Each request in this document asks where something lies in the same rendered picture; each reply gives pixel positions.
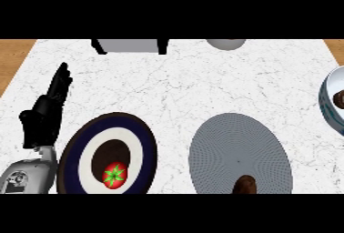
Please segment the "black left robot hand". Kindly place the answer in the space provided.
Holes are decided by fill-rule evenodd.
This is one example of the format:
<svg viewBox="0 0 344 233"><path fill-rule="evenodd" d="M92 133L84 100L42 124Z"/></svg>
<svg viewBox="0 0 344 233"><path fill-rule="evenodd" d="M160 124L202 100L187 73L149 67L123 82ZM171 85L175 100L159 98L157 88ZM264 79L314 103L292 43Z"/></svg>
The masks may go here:
<svg viewBox="0 0 344 233"><path fill-rule="evenodd" d="M54 144L70 82L67 64L61 63L51 77L47 94L38 97L32 108L19 114L25 149Z"/></svg>

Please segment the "navy and white round placemat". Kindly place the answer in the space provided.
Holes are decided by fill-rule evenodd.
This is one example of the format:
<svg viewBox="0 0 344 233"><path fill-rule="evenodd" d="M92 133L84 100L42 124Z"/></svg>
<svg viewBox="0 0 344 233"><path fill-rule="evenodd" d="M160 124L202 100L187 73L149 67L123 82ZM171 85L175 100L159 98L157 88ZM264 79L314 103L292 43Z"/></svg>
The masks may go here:
<svg viewBox="0 0 344 233"><path fill-rule="evenodd" d="M119 140L128 148L126 180L116 189L106 188L91 169L100 146ZM149 126L131 114L95 117L69 139L60 156L56 190L59 194L144 194L156 173L156 140Z"/></svg>

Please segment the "grey round placemat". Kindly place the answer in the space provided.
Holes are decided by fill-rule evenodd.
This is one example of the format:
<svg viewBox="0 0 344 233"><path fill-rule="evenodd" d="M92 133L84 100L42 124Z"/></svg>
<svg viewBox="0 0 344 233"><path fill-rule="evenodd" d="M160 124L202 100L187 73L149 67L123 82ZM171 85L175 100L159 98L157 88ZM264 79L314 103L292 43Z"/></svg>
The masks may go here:
<svg viewBox="0 0 344 233"><path fill-rule="evenodd" d="M230 194L242 175L258 194L290 194L292 169L273 132L252 117L224 113L200 125L188 147L188 174L197 194Z"/></svg>

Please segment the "brown cupcake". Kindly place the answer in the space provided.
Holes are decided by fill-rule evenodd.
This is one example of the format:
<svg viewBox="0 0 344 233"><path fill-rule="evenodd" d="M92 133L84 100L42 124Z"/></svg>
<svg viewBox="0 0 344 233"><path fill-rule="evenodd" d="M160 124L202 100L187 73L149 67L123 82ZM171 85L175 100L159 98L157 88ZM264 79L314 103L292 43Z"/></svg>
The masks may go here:
<svg viewBox="0 0 344 233"><path fill-rule="evenodd" d="M234 182L233 194L255 194L256 193L256 184L255 179L249 175L242 175Z"/></svg>

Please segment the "white and teal bowl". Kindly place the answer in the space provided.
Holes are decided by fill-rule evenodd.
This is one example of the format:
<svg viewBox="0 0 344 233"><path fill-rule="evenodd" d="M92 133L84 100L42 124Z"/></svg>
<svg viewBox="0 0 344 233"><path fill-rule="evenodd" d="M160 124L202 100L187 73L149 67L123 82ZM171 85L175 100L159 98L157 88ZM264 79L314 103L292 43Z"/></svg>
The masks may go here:
<svg viewBox="0 0 344 233"><path fill-rule="evenodd" d="M344 66L336 67L323 79L318 105L327 125L344 136Z"/></svg>

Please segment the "brown item in bowl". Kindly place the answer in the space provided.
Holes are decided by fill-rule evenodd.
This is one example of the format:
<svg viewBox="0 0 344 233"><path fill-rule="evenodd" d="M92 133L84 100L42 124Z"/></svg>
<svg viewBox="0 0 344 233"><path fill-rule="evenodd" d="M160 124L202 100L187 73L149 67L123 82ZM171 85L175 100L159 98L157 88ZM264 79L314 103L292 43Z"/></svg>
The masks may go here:
<svg viewBox="0 0 344 233"><path fill-rule="evenodd" d="M339 109L344 109L344 90L333 94L333 104Z"/></svg>

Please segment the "red tomato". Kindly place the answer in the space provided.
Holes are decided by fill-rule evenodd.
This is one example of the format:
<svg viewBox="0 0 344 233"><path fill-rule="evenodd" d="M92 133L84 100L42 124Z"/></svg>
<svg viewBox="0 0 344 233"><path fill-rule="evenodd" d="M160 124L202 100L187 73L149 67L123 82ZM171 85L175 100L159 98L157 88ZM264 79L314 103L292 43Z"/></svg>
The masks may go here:
<svg viewBox="0 0 344 233"><path fill-rule="evenodd" d="M107 189L118 189L126 182L126 165L112 162L101 173L101 183Z"/></svg>

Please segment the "grey and black appliance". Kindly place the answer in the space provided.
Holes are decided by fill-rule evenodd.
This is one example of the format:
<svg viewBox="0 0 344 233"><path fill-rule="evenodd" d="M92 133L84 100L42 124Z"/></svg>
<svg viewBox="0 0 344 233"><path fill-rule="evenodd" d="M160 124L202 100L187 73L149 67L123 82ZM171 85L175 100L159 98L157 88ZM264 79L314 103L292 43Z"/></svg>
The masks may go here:
<svg viewBox="0 0 344 233"><path fill-rule="evenodd" d="M168 39L92 39L91 47L100 55L107 53L166 54Z"/></svg>

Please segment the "grey round container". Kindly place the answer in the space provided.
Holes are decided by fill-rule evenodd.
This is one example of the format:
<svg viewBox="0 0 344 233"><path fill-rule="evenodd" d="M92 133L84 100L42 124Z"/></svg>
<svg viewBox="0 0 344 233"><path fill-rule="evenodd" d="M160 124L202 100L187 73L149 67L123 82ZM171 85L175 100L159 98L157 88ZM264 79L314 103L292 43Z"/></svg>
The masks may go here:
<svg viewBox="0 0 344 233"><path fill-rule="evenodd" d="M245 39L208 39L208 44L217 48L218 50L230 51L239 48L243 43Z"/></svg>

